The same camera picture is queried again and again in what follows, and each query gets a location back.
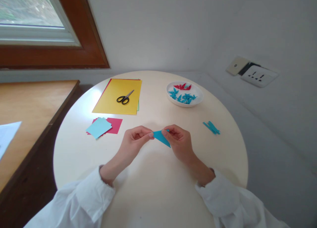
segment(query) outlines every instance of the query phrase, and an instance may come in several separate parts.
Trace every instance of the scissor blade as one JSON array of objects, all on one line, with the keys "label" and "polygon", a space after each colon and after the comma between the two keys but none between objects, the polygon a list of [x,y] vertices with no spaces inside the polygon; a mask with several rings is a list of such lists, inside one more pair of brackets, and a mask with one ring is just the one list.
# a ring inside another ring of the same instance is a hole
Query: scissor blade
[{"label": "scissor blade", "polygon": [[132,90],[132,91],[131,91],[131,92],[130,92],[130,93],[129,93],[126,97],[129,97],[129,96],[130,96],[130,94],[132,94],[132,93],[133,93],[133,91],[134,91],[134,90]]}]

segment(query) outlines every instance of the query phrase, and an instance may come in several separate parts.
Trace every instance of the scissors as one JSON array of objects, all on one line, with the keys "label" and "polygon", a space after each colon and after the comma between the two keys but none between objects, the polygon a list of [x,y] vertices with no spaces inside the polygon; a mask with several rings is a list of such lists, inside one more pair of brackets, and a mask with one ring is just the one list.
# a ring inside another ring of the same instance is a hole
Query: scissors
[{"label": "scissors", "polygon": [[117,98],[117,102],[118,102],[118,103],[122,103],[123,105],[127,104],[127,103],[129,102],[129,96],[130,96],[130,94],[133,93],[133,91],[134,91],[134,90],[132,90],[127,96],[118,97],[118,98]]}]

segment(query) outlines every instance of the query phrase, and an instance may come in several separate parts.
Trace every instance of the glass pane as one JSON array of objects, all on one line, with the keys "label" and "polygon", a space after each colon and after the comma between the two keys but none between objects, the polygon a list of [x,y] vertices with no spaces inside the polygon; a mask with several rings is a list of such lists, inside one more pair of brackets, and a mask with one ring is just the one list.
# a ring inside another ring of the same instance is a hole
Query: glass pane
[{"label": "glass pane", "polygon": [[0,0],[0,24],[63,27],[50,0]]}]

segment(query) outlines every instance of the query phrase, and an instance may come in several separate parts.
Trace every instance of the electrical outlet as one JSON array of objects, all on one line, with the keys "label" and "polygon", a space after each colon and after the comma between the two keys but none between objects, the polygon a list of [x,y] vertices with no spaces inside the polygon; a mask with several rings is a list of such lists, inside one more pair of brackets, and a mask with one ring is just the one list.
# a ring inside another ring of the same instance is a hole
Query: electrical outlet
[{"label": "electrical outlet", "polygon": [[273,71],[258,66],[251,66],[243,74],[241,79],[254,84],[259,88],[263,88],[271,83],[276,77],[278,77],[278,74]]}]

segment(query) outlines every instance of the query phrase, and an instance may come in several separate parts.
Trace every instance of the round white table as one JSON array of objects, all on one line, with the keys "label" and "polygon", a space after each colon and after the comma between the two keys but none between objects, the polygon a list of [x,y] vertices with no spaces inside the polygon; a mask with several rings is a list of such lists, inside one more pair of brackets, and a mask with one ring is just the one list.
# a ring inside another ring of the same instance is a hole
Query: round white table
[{"label": "round white table", "polygon": [[[67,113],[56,138],[53,164],[58,188],[84,179],[94,168],[107,163],[118,151],[127,129],[144,125],[158,131],[171,124],[190,131],[193,149],[207,166],[246,187],[248,159],[241,132],[215,96],[198,85],[204,93],[203,102],[183,108],[167,99],[165,89],[172,81],[193,83],[186,78],[158,71],[129,72],[113,78],[142,80],[140,110],[136,115],[92,113],[109,79],[82,95]],[[106,134],[98,140],[87,135],[86,129],[97,117],[123,119],[119,133]],[[208,121],[216,125],[221,135],[214,135],[203,124]],[[214,227],[212,215],[194,184],[194,178],[172,150],[151,140],[117,177],[117,192],[101,227]]]}]

